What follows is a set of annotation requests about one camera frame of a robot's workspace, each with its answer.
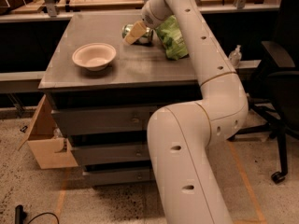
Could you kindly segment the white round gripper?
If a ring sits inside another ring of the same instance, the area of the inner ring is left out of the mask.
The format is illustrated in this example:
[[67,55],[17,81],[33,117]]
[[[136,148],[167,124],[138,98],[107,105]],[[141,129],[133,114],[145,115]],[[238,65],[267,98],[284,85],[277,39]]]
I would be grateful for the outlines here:
[[142,7],[141,19],[124,27],[124,43],[132,45],[147,32],[147,27],[157,28],[172,15],[172,11],[164,0],[149,0]]

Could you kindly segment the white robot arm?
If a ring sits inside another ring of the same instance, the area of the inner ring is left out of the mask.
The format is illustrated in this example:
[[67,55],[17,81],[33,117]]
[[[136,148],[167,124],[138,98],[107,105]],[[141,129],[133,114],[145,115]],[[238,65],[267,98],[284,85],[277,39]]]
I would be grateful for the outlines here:
[[124,41],[175,16],[200,86],[198,101],[164,106],[148,123],[148,147],[167,224],[234,224],[206,147],[236,134],[248,114],[247,95],[209,29],[200,0],[149,0]]

